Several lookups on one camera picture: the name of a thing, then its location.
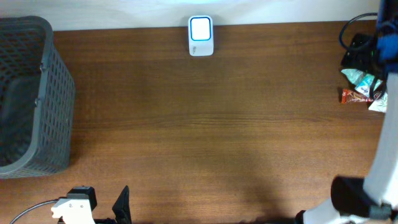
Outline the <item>orange brown snack wrapper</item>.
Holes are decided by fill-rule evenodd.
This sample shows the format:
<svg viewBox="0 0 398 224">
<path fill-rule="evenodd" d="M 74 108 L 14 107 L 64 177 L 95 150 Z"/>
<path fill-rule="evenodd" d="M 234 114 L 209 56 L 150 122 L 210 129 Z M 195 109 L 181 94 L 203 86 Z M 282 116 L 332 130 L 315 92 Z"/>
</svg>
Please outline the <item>orange brown snack wrapper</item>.
<svg viewBox="0 0 398 224">
<path fill-rule="evenodd" d="M 365 96 L 353 90 L 343 89 L 341 92 L 341 104 L 372 103 L 381 98 L 381 92 L 377 91 L 373 98 Z"/>
</svg>

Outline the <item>teal plastic pouch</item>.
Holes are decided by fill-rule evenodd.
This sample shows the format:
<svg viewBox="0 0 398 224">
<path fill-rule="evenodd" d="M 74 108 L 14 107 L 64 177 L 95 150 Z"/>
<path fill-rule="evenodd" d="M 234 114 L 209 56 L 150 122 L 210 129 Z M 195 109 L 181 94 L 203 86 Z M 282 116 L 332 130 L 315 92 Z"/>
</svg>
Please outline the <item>teal plastic pouch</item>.
<svg viewBox="0 0 398 224">
<path fill-rule="evenodd" d="M 360 84 L 366 75 L 365 72 L 353 68 L 342 69 L 341 73 L 344 74 L 348 81 L 355 86 Z"/>
</svg>

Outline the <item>white bamboo print tube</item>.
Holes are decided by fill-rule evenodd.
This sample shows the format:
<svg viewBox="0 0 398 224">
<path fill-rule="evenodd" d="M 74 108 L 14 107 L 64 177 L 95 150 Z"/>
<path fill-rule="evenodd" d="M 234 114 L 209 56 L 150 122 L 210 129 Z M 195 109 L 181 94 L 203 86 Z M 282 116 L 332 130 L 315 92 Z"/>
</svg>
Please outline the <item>white bamboo print tube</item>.
<svg viewBox="0 0 398 224">
<path fill-rule="evenodd" d="M 368 110 L 386 113 L 387 112 L 387 99 L 388 99 L 387 93 L 383 93 L 383 94 L 380 93 L 377 96 L 377 98 L 375 98 L 375 100 L 371 103 Z"/>
</svg>

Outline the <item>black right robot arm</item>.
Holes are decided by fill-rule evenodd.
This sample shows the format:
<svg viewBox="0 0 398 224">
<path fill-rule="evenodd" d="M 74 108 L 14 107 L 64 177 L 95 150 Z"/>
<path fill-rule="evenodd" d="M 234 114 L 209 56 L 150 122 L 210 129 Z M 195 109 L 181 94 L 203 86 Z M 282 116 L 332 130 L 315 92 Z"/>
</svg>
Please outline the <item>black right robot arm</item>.
<svg viewBox="0 0 398 224">
<path fill-rule="evenodd" d="M 345 47 L 350 53 L 371 52 L 370 65 L 386 82 L 387 111 L 371 170 L 365 178 L 335 177 L 331 197 L 300 211 L 291 223 L 397 221 L 397 1 L 381 1 L 374 16 L 374 35 L 357 47 Z"/>
</svg>

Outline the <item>green tissue pack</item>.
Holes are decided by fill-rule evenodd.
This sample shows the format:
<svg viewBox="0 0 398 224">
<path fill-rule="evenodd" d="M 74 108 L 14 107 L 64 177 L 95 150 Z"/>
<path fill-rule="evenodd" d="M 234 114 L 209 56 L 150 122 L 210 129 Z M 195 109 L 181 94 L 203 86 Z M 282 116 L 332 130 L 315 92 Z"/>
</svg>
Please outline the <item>green tissue pack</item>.
<svg viewBox="0 0 398 224">
<path fill-rule="evenodd" d="M 355 90 L 366 96 L 370 97 L 370 90 L 376 90 L 382 84 L 381 80 L 378 80 L 371 74 L 366 74 L 362 80 L 356 85 Z"/>
</svg>

